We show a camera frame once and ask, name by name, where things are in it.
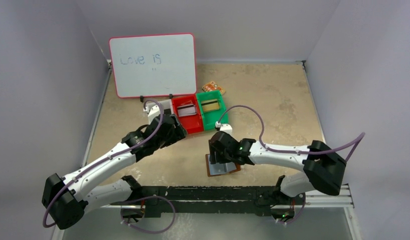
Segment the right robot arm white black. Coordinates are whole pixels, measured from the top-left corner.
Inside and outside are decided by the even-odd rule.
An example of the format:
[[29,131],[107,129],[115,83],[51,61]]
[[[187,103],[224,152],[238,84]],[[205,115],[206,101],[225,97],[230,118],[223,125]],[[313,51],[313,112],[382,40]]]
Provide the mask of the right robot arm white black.
[[281,176],[278,191],[288,197],[317,190],[329,196],[340,193],[346,160],[319,140],[310,145],[288,146],[264,144],[255,139],[237,141],[218,131],[208,142],[212,164],[274,165],[297,170]]

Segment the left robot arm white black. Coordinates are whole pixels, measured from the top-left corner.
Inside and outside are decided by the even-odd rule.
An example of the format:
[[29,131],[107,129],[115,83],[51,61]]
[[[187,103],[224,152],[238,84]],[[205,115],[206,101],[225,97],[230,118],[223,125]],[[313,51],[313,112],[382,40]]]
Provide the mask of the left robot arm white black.
[[46,208],[43,226],[50,226],[47,218],[51,217],[54,225],[65,230],[92,210],[140,197],[142,187],[131,175],[108,185],[102,182],[186,136],[187,131],[174,114],[157,116],[150,124],[129,132],[110,151],[83,168],[65,176],[49,176],[42,197]]

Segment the gold card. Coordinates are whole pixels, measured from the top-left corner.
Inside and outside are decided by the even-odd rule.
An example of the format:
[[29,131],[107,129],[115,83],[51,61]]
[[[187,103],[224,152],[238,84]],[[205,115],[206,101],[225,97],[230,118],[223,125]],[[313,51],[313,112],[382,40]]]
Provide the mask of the gold card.
[[220,109],[220,104],[217,99],[204,100],[200,103],[204,113],[217,111]]

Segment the brown leather card holder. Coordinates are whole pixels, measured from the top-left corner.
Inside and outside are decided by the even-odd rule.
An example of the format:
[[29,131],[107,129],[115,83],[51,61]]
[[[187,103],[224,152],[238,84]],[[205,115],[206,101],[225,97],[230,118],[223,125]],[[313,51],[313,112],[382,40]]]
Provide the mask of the brown leather card holder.
[[206,154],[205,156],[208,177],[222,176],[241,171],[241,166],[239,164],[233,162],[211,164],[210,154]]

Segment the silver card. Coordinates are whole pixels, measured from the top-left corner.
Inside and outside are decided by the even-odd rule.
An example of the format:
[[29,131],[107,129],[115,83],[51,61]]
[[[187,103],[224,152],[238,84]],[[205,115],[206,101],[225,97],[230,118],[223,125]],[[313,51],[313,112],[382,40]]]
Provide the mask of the silver card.
[[194,116],[197,114],[194,104],[185,104],[177,107],[177,114],[179,117]]

